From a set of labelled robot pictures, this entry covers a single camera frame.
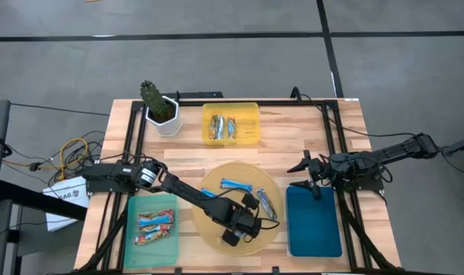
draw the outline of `cactus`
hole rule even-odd
[[[140,84],[140,96],[152,112],[152,118],[155,122],[162,123],[172,119],[174,115],[172,107],[166,104],[154,83],[144,80]]]

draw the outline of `table leg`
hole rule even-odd
[[[82,206],[0,180],[0,201],[3,199],[10,199],[14,204],[75,218],[80,221],[84,221],[86,218],[86,208]]]

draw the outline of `black metal frame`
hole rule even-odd
[[[206,103],[216,103],[216,102],[222,102],[222,101],[217,101],[217,100],[210,100],[210,99],[200,99],[200,100],[192,100],[192,101],[187,101],[187,100],[180,100],[181,96],[180,94],[176,94],[177,102],[179,103],[179,106],[181,107],[186,107],[186,106],[201,106]],[[334,121],[336,122],[336,128],[337,128],[337,133],[339,135],[339,140],[340,140],[340,148],[342,152],[347,152],[347,145],[346,145],[346,138],[343,133],[343,128],[342,128],[342,122],[340,119],[340,112],[339,112],[339,105],[337,103],[336,99],[325,99],[325,100],[313,100],[313,101],[304,101],[301,98],[300,92],[298,88],[294,88],[292,90],[292,93],[290,95],[290,99],[285,99],[285,100],[250,100],[250,99],[237,99],[237,100],[227,100],[227,103],[232,103],[232,102],[255,102],[258,105],[261,106],[317,106],[320,107],[322,117],[324,120],[324,127],[325,127],[325,132],[326,132],[326,138],[327,138],[327,145],[329,148],[330,154],[335,154],[335,144],[334,144],[334,136],[332,134],[332,128],[330,126],[330,120],[329,120],[329,110],[333,112],[333,117]],[[129,124],[127,127],[127,135],[125,137],[125,142],[124,142],[124,156],[122,157],[123,160],[128,160],[129,157],[129,151],[131,148],[131,142],[132,142],[132,136],[134,133],[134,126],[135,126],[135,118],[137,117],[137,112],[139,110],[142,110],[142,115],[140,118],[140,124],[139,124],[139,131],[137,134],[137,144],[136,144],[136,152],[135,155],[139,156],[142,153],[142,147],[143,147],[143,138],[144,138],[144,133],[145,133],[145,127],[146,127],[146,122],[145,122],[145,105],[143,104],[142,101],[134,101],[132,102],[132,106],[130,108],[130,119],[129,119]],[[135,162],[138,163],[140,161],[139,157],[135,157]],[[131,196],[133,196],[133,193],[129,193],[128,198],[129,199]],[[338,196],[344,196],[343,191],[337,190],[337,195]],[[359,199],[357,197],[356,191],[350,194],[351,195],[351,202],[353,204],[353,213],[355,215],[356,220],[363,226],[363,219],[361,216],[361,211],[359,207]],[[111,222],[109,225],[109,228],[111,228],[114,225],[114,221],[116,221],[118,217],[118,209],[120,205],[120,199],[117,200],[115,198],[114,201],[114,207],[113,211],[111,212]],[[352,272],[355,270],[358,270],[357,262],[356,262],[356,255],[354,251],[354,243],[353,243],[353,237],[351,235],[351,230],[350,226],[346,220],[345,213],[341,213],[341,218],[342,218],[342,223],[343,223],[343,233],[344,237],[346,240],[346,252],[347,252],[347,257],[349,259],[350,263],[350,269]],[[115,271],[115,270],[109,270],[108,269],[108,262],[109,262],[109,257],[110,257],[110,251],[107,251],[106,259],[104,257],[102,269],[106,271]],[[369,257],[369,254],[364,246],[362,246],[362,256],[364,260],[364,267],[367,269],[371,269],[371,259]],[[123,268],[123,259],[124,259],[124,238],[121,238],[120,241],[120,249],[118,251],[118,263],[117,263],[117,269],[116,270],[122,270]]]

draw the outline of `white pot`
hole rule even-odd
[[[146,109],[146,119],[154,125],[157,130],[157,133],[161,137],[174,137],[178,134],[179,129],[181,128],[181,118],[179,117],[179,105],[174,100],[170,99],[167,96],[163,95],[163,99],[167,102],[174,105],[175,114],[174,118],[163,123],[157,123],[152,118],[149,117],[149,107]]]

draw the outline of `black line on floor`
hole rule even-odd
[[[318,14],[322,24],[322,34],[324,36],[325,49],[327,50],[327,59],[329,61],[330,73],[333,81],[333,93],[337,98],[343,98],[344,92],[340,84],[340,75],[337,68],[336,54],[330,37],[329,24],[327,23],[327,14],[325,13],[324,1],[317,0]]]
[[[122,41],[122,40],[191,40],[237,38],[309,38],[322,37],[320,32],[245,32],[215,34],[129,34],[129,35],[73,35],[0,37],[0,42],[73,42],[73,41]]]
[[[86,115],[103,115],[103,116],[110,116],[109,114],[97,113],[97,112],[85,112],[85,111],[77,111],[77,110],[70,110],[64,108],[54,108],[54,107],[46,107],[46,106],[39,106],[39,105],[29,105],[29,104],[20,104],[20,103],[12,103],[14,106],[22,106],[22,107],[30,107],[30,108],[43,108],[47,110],[54,110],[54,111],[61,111],[61,112],[73,112],[78,114],[86,114]]]
[[[464,37],[464,31],[365,31],[332,32],[331,37]]]

